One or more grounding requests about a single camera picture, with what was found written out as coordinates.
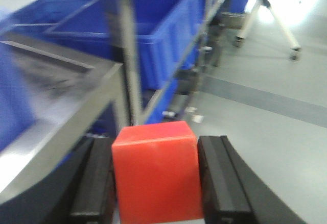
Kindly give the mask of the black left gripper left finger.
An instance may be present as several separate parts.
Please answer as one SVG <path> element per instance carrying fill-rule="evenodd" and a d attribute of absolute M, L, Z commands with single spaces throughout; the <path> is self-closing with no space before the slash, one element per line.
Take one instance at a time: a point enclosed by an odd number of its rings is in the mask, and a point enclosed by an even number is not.
<path fill-rule="evenodd" d="M 73 196 L 55 207 L 46 223 L 112 223 L 115 183 L 112 167 L 112 138 L 93 141 L 81 180 Z"/>

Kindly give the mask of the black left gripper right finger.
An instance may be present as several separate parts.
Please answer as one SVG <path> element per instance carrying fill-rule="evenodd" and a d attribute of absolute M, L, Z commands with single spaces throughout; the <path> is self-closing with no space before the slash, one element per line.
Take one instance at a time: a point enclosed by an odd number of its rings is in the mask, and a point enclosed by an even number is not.
<path fill-rule="evenodd" d="M 305 223 L 248 166 L 227 136 L 200 136 L 205 223 Z"/>

